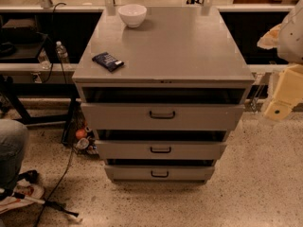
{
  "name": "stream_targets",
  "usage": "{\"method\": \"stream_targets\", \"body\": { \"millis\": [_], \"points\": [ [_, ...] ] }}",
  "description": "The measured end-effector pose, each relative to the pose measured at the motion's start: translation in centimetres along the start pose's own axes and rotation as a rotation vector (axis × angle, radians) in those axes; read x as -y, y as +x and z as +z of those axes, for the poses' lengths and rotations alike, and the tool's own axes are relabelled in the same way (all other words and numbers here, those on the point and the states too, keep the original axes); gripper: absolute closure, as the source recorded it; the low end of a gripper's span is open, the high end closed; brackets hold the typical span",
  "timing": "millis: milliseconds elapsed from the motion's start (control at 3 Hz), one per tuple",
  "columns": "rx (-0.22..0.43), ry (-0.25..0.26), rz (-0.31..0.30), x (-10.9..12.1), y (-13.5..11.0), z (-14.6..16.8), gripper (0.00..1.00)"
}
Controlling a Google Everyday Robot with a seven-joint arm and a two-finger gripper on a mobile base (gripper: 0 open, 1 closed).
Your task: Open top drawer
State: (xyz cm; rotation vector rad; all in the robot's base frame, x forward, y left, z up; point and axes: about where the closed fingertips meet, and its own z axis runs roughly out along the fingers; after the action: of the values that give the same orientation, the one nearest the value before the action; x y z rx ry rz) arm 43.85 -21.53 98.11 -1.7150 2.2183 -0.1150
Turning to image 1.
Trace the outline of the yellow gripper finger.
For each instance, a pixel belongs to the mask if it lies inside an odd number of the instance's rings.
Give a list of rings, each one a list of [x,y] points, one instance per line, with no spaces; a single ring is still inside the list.
[[[285,119],[293,110],[293,106],[282,101],[269,100],[264,104],[263,115],[274,121]]]
[[[281,24],[272,27],[267,31],[257,42],[257,47],[262,49],[273,49],[277,48],[278,45],[278,34],[280,31]]]

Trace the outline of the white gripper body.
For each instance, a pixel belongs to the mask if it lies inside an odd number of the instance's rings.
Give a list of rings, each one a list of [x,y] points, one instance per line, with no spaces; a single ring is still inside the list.
[[[274,100],[283,104],[298,104],[303,99],[303,66],[292,64],[279,73]]]

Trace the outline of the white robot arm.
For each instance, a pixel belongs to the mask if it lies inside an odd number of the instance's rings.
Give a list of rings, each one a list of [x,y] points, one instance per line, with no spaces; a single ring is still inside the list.
[[[299,0],[282,23],[272,27],[257,42],[263,49],[277,50],[289,65],[278,75],[278,81],[265,118],[280,121],[303,99],[303,0]]]

